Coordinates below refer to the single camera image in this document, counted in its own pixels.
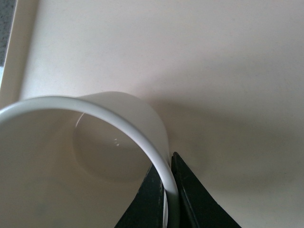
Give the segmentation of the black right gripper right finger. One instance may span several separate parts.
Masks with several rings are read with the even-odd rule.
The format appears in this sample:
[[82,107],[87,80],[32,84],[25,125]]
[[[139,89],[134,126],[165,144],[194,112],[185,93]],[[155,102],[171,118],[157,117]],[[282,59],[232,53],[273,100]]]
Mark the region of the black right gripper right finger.
[[213,199],[177,152],[171,158],[171,171],[179,191],[181,228],[240,227]]

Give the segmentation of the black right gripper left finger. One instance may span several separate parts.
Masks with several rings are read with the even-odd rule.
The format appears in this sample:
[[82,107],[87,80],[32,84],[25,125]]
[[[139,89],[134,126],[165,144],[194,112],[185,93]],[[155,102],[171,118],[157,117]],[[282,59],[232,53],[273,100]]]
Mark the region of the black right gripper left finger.
[[156,168],[152,165],[135,198],[115,225],[116,228],[162,228],[164,188]]

